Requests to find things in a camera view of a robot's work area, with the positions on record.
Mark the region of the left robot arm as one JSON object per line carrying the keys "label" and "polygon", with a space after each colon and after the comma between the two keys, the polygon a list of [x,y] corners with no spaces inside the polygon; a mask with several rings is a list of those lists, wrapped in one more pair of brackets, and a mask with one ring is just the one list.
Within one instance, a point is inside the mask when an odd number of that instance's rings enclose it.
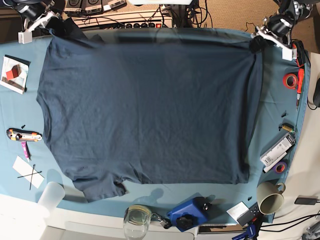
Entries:
{"label": "left robot arm", "polygon": [[249,49],[253,52],[262,51],[269,45],[282,48],[282,51],[293,51],[293,28],[312,15],[318,0],[276,0],[276,13],[263,19],[262,25],[255,27],[251,34]]}

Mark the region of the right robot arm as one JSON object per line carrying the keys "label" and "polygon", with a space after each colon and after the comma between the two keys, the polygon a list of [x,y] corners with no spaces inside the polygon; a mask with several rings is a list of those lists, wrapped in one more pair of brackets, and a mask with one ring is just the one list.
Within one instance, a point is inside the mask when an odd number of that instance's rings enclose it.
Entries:
{"label": "right robot arm", "polygon": [[2,0],[1,6],[15,10],[22,17],[21,37],[31,37],[35,29],[46,29],[54,35],[63,35],[62,13],[64,0]]}

